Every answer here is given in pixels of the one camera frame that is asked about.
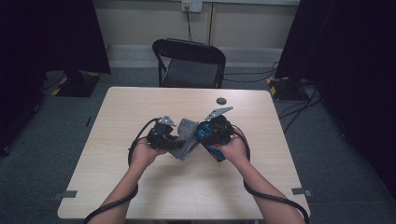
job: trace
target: wooden table top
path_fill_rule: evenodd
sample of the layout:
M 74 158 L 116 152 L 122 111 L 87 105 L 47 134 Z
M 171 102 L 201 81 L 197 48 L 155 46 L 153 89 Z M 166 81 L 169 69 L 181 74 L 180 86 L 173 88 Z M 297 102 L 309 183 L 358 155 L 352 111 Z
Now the wooden table top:
M 226 105 L 218 105 L 223 97 Z M 60 218 L 85 218 L 118 184 L 128 169 L 127 155 L 136 135 L 151 119 L 169 115 L 203 121 L 216 108 L 241 128 L 251 150 L 251 163 L 290 200 L 309 214 L 290 151 L 271 95 L 267 91 L 113 87 L 107 92 L 67 190 Z M 142 136 L 147 135 L 152 125 Z M 177 135 L 177 128 L 172 132 Z M 243 179 L 229 161 L 217 162 L 199 145 L 185 161 L 167 153 L 156 159 L 139 181 L 128 219 L 262 219 Z

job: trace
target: gray cloth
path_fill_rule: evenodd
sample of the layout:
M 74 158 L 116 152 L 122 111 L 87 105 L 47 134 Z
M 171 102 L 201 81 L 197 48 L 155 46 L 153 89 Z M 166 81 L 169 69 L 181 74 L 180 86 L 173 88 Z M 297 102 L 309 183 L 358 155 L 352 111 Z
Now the gray cloth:
M 176 159 L 184 161 L 186 160 L 190 153 L 198 145 L 198 142 L 194 136 L 195 130 L 199 122 L 192 121 L 190 119 L 182 119 L 177 127 L 178 138 L 177 141 L 184 141 L 183 145 L 177 147 L 176 149 L 169 150 Z

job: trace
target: chair backrest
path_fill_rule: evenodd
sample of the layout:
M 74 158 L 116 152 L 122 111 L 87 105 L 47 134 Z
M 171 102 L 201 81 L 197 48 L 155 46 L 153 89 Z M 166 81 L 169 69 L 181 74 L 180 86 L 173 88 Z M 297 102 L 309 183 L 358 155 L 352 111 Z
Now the chair backrest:
M 162 61 L 160 56 L 185 61 L 223 64 L 223 66 L 226 62 L 224 54 L 216 47 L 187 40 L 159 39 L 154 42 L 152 49 L 159 62 Z

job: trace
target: gray carpet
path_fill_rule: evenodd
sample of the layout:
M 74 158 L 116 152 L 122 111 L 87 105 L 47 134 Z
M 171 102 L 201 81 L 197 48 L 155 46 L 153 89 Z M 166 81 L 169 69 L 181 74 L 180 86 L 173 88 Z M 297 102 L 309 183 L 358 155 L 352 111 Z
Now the gray carpet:
M 270 68 L 227 68 L 226 73 Z M 56 193 L 67 188 L 106 91 L 112 86 L 156 87 L 156 68 L 117 68 L 102 76 L 91 98 L 53 97 L 46 91 L 36 114 L 0 158 L 0 223 L 81 223 L 57 217 Z M 48 73 L 44 86 L 62 72 Z M 256 80 L 265 75 L 228 75 Z M 224 81 L 223 89 L 268 90 L 265 81 Z M 275 103 L 279 114 L 301 107 Z M 293 116 L 281 120 L 283 128 Z M 323 103 L 308 107 L 286 133 L 291 155 L 305 189 L 311 223 L 396 223 L 396 203 L 367 161 L 343 137 Z

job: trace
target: person's left arm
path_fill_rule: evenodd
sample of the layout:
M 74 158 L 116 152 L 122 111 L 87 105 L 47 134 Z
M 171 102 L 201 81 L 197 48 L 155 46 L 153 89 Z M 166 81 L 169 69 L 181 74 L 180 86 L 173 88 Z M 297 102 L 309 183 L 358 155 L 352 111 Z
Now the person's left arm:
M 141 139 L 134 149 L 134 153 L 131 159 L 131 165 L 128 171 L 125 173 L 120 183 L 113 189 L 113 191 L 107 196 L 101 206 L 113 203 L 121 198 L 131 194 L 136 188 L 137 181 L 140 179 L 147 167 L 149 167 L 157 158 L 157 156 L 166 153 L 166 150 L 153 149 L 148 145 L 146 138 Z M 115 224 L 124 223 L 126 213 L 128 211 L 129 203 L 123 203 L 112 209 L 105 211 L 93 217 L 88 223 L 89 224 Z

